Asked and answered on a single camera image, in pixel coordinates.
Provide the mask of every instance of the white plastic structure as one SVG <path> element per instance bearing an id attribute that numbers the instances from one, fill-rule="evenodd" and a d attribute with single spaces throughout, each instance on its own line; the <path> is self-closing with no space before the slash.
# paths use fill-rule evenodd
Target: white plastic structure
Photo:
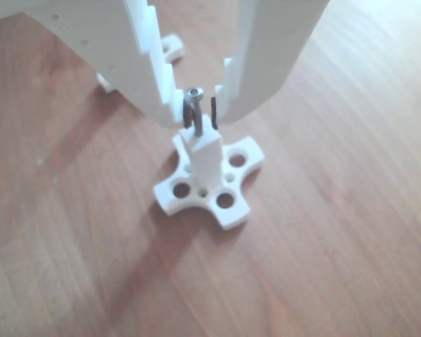
<path id="1" fill-rule="evenodd" d="M 176 34 L 169 34 L 162 38 L 162 51 L 166 63 L 173 63 L 179 58 L 182 58 L 185 55 L 184 44 L 181 39 Z M 105 91 L 105 93 L 111 93 L 117 88 L 110 84 L 103 75 L 96 74 L 97 81 Z"/>
<path id="2" fill-rule="evenodd" d="M 264 159 L 258 144 L 246 137 L 222 146 L 221 135 L 206 115 L 201 137 L 194 136 L 193 128 L 184 128 L 173 138 L 173 144 L 178 151 L 178 167 L 153 188 L 161 208 L 168 215 L 189 207 L 207 209 L 224 230 L 243 223 L 250 208 L 241 184 Z"/>
<path id="3" fill-rule="evenodd" d="M 156 122 L 182 126 L 184 93 L 176 89 L 156 10 L 146 0 L 53 0 L 25 12 Z"/>
<path id="4" fill-rule="evenodd" d="M 262 162 L 262 151 L 251 138 L 222 146 L 213 126 L 239 120 L 281 87 L 328 2 L 240 1 L 234 57 L 225 60 L 223 84 L 215 87 L 214 125 L 204 116 L 201 135 L 197 105 L 199 113 L 192 115 L 196 133 L 194 128 L 182 129 L 173 139 L 180 155 L 178 168 L 154 187 L 167 214 L 200 206 L 212 212 L 224 229 L 245 220 L 249 207 L 240 186 Z M 0 18 L 21 11 L 94 67 L 106 91 L 116 88 L 166 128 L 191 123 L 184 92 L 176 89 L 169 64 L 182 53 L 180 40 L 174 36 L 161 40 L 156 11 L 147 0 L 0 0 Z M 243 166 L 228 164 L 233 154 L 245 158 Z M 187 196 L 175 193 L 181 184 L 188 187 Z M 221 196 L 229 196 L 233 204 L 221 204 Z"/>
<path id="5" fill-rule="evenodd" d="M 329 0 L 242 0 L 235 55 L 215 87 L 219 124 L 239 120 L 282 86 Z"/>

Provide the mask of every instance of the white plastic base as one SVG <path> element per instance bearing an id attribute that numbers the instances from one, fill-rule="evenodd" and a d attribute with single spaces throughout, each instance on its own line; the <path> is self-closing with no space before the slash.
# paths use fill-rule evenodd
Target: white plastic base
<path id="1" fill-rule="evenodd" d="M 176 34 L 166 35 L 161 39 L 163 56 L 166 63 L 173 63 L 185 55 L 184 44 Z M 115 86 L 110 84 L 101 74 L 95 74 L 98 83 L 105 93 L 111 93 L 116 90 Z"/>
<path id="2" fill-rule="evenodd" d="M 173 138 L 173 144 L 179 155 L 178 167 L 170 177 L 153 188 L 157 201 L 166 214 L 170 216 L 189 207 L 201 207 L 209 210 L 224 230 L 242 224 L 247 219 L 250 207 L 241 193 L 241 184 L 249 173 L 260 168 L 264 159 L 264 154 L 256 141 L 251 137 L 245 137 L 237 143 L 222 147 L 222 179 L 216 186 L 210 188 L 198 184 L 181 135 L 178 134 Z M 242 166 L 233 167 L 230 164 L 229 160 L 234 155 L 245 158 Z M 183 197 L 176 197 L 173 191 L 179 184 L 189 186 L 188 193 Z M 231 206 L 228 207 L 228 204 L 219 206 L 223 194 L 224 197 L 233 200 Z"/>

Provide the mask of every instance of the wood grain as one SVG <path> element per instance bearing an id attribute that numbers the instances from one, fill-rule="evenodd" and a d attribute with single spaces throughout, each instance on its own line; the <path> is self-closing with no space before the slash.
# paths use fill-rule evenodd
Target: wood grain
<path id="1" fill-rule="evenodd" d="M 233 1 L 156 0 L 207 93 Z M 0 336 L 421 337 L 421 0 L 332 0 L 254 136 L 243 227 L 166 217 L 167 131 L 24 15 L 0 20 Z"/>

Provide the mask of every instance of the screw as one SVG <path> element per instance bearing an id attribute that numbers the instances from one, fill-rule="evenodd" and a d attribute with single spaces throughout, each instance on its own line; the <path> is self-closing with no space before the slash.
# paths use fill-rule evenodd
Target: screw
<path id="1" fill-rule="evenodd" d="M 193 86 L 185 92 L 185 101 L 189 103 L 193 111 L 193 120 L 195 127 L 195 136 L 203 135 L 203 115 L 201 113 L 200 100 L 203 99 L 204 91 L 202 88 Z"/>

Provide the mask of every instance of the small hole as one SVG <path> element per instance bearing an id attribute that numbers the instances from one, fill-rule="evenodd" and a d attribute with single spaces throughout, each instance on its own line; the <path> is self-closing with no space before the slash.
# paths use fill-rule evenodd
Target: small hole
<path id="1" fill-rule="evenodd" d="M 208 191 L 207 191 L 206 189 L 204 189 L 204 188 L 201 188 L 200 190 L 198 190 L 198 195 L 199 195 L 201 198 L 205 198 L 205 197 L 206 197 L 206 195 L 208 195 Z"/>
<path id="2" fill-rule="evenodd" d="M 236 176 L 233 173 L 227 173 L 227 175 L 225 175 L 225 179 L 228 183 L 232 183 L 235 178 Z"/>
<path id="3" fill-rule="evenodd" d="M 222 209 L 228 209 L 234 205 L 234 197 L 229 193 L 222 193 L 217 198 L 217 205 Z"/>
<path id="4" fill-rule="evenodd" d="M 178 183 L 173 188 L 175 197 L 183 199 L 190 193 L 190 186 L 186 183 Z"/>
<path id="5" fill-rule="evenodd" d="M 246 163 L 246 158 L 242 154 L 233 154 L 229 158 L 229 163 L 233 167 L 242 167 Z"/>

